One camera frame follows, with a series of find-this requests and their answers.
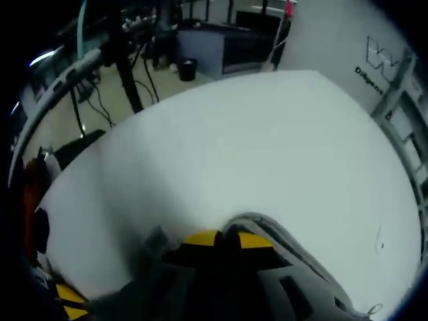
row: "wall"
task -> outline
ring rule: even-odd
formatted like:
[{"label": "wall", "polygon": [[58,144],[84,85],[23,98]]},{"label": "wall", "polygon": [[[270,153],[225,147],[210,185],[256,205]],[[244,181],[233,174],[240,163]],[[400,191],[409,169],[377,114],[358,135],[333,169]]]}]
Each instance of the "wall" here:
[{"label": "wall", "polygon": [[[355,72],[356,67],[384,93],[390,83],[382,68],[376,70],[366,60],[368,36],[373,39],[371,46],[375,48],[377,42],[379,50],[387,49],[394,62],[403,58],[404,37],[369,0],[299,0],[294,14],[280,69],[318,70],[371,113],[381,95]],[[381,59],[376,52],[372,55],[373,60]],[[397,69],[392,69],[393,77]]]}]

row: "black cable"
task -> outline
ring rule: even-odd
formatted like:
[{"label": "black cable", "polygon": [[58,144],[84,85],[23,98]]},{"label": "black cable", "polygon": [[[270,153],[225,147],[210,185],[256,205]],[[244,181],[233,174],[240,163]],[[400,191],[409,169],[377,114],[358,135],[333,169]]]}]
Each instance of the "black cable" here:
[{"label": "black cable", "polygon": [[147,90],[148,94],[150,95],[150,98],[152,98],[152,105],[154,105],[155,101],[154,101],[153,94],[152,94],[152,92],[150,91],[150,89],[148,89],[148,87],[147,87],[146,85],[144,85],[141,81],[139,81],[139,80],[134,80],[134,81],[135,81],[137,84],[140,84],[141,86],[143,86],[144,88],[146,88],[146,90]]},{"label": "black cable", "polygon": [[110,126],[110,128],[112,128],[114,125],[115,125],[115,123],[113,123],[112,121],[111,121],[111,119],[109,119],[109,117],[107,117],[106,115],[104,115],[100,110],[98,110],[92,103],[91,103],[91,101],[90,101],[90,99],[88,98],[88,103],[89,103],[89,106],[91,106],[91,108],[93,109],[93,110],[95,110],[97,113],[99,113],[104,119],[106,119],[107,121],[108,121],[108,125]]},{"label": "black cable", "polygon": [[148,72],[148,68],[147,68],[147,60],[146,60],[146,56],[145,56],[145,55],[144,55],[144,57],[143,57],[142,61],[144,62],[144,68],[145,68],[145,70],[146,70],[146,73],[147,73],[147,76],[148,76],[148,80],[150,80],[150,83],[151,83],[151,85],[152,85],[154,95],[156,96],[156,100],[157,100],[157,102],[159,102],[158,92],[156,91],[156,87],[155,87],[155,86],[154,86],[154,84],[153,84],[152,76],[150,76],[150,72]]},{"label": "black cable", "polygon": [[100,90],[98,89],[97,85],[95,85],[92,81],[89,80],[89,83],[92,85],[92,87],[94,87],[94,89],[96,90],[97,96],[98,96],[98,101],[100,103],[100,107],[101,109],[103,109],[103,111],[106,113],[106,119],[110,125],[110,127],[116,126],[115,123],[112,122],[112,117],[110,116],[110,113],[107,111],[107,109],[103,106],[102,102],[101,102],[101,93]]}]

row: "metal frame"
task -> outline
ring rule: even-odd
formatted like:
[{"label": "metal frame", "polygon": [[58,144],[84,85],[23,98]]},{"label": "metal frame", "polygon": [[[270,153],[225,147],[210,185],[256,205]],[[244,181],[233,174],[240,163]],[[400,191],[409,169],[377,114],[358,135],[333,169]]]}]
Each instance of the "metal frame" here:
[{"label": "metal frame", "polygon": [[9,169],[9,179],[7,182],[8,187],[11,186],[11,181],[16,171],[17,161],[23,156],[29,140],[33,136],[43,117],[89,73],[94,72],[101,67],[103,62],[104,56],[101,50],[92,50],[88,52],[82,60],[76,61],[64,70],[46,90],[36,105],[35,109],[37,112],[31,120],[29,119],[25,123],[23,130],[19,135],[15,152],[13,153],[11,167]]}]

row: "yellow and black tape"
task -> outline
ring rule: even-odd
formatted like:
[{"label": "yellow and black tape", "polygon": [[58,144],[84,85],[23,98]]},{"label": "yellow and black tape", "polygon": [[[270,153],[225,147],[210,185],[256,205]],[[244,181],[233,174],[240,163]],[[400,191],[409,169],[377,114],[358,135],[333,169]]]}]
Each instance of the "yellow and black tape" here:
[{"label": "yellow and black tape", "polygon": [[83,297],[63,284],[56,284],[55,289],[70,320],[78,320],[88,314],[84,307],[86,300]]}]

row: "cable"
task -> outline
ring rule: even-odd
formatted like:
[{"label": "cable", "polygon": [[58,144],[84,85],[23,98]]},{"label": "cable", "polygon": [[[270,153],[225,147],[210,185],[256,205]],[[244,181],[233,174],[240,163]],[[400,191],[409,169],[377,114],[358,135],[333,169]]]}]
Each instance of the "cable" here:
[{"label": "cable", "polygon": [[107,117],[106,115],[104,115],[100,110],[98,110],[92,103],[91,103],[91,100],[90,100],[90,98],[88,98],[88,103],[89,103],[89,106],[91,106],[91,108],[93,109],[93,110],[95,110],[97,113],[99,113],[105,120],[107,120],[108,121],[108,125],[110,126],[110,128],[112,128],[113,126],[114,126],[114,123],[109,119],[109,117]]},{"label": "cable", "polygon": [[112,122],[112,118],[111,118],[111,116],[110,116],[110,113],[107,111],[107,109],[103,106],[103,104],[102,104],[102,102],[101,102],[101,93],[100,93],[100,90],[98,89],[97,85],[95,85],[95,84],[93,83],[93,81],[91,81],[91,80],[89,80],[89,79],[87,79],[87,81],[89,81],[89,83],[92,85],[92,87],[94,87],[94,89],[96,90],[96,93],[97,93],[97,96],[98,96],[98,101],[99,101],[99,103],[100,103],[100,107],[103,109],[103,111],[106,113],[106,115],[104,115],[101,111],[99,111],[98,109],[96,109],[96,108],[94,107],[94,105],[92,105],[92,103],[89,101],[89,98],[88,98],[88,103],[89,103],[89,105],[90,105],[90,106],[91,106],[95,111],[97,111],[99,114],[103,115],[103,117],[104,117],[105,119],[107,119],[108,124],[110,125],[110,128],[112,128],[113,126],[116,126],[116,124]]},{"label": "cable", "polygon": [[147,76],[148,76],[148,80],[150,80],[150,83],[151,83],[151,85],[152,85],[154,95],[156,96],[156,100],[157,100],[157,102],[159,102],[158,92],[156,91],[156,87],[155,87],[155,86],[154,86],[154,84],[153,84],[152,76],[150,76],[150,72],[148,72],[146,55],[144,55],[144,57],[143,57],[142,61],[144,62],[144,68],[145,68],[145,70],[146,70],[146,73],[147,73]]},{"label": "cable", "polygon": [[108,117],[108,119],[110,119],[110,122],[112,122],[112,118],[111,118],[111,116],[110,116],[110,113],[107,111],[107,109],[102,105],[102,102],[101,102],[101,93],[100,93],[100,90],[98,89],[98,87],[97,87],[97,85],[93,85],[94,86],[94,89],[96,90],[96,93],[97,93],[97,95],[98,95],[98,101],[99,101],[99,103],[100,103],[100,107],[103,109],[103,111],[106,113],[106,115],[107,115],[107,117]]},{"label": "cable", "polygon": [[146,85],[144,85],[141,81],[139,81],[139,80],[134,80],[134,81],[135,81],[137,84],[140,84],[141,86],[143,86],[144,88],[146,88],[146,90],[147,90],[148,94],[150,95],[150,98],[152,98],[152,105],[154,105],[155,101],[154,101],[153,94],[152,94],[152,92],[150,91],[150,89],[148,89],[148,87],[147,87]]},{"label": "cable", "polygon": [[274,40],[274,45],[272,46],[272,51],[269,53],[269,56],[267,57],[267,62],[270,62],[272,60],[272,57],[274,56],[274,52],[277,48],[277,42],[278,39],[280,38],[280,33],[281,33],[281,29],[282,29],[282,25],[284,24],[284,19],[286,18],[286,10],[284,9],[284,13],[281,15],[281,21],[280,21],[280,25],[278,26],[278,29],[276,30],[276,35],[275,35],[275,40]]}]

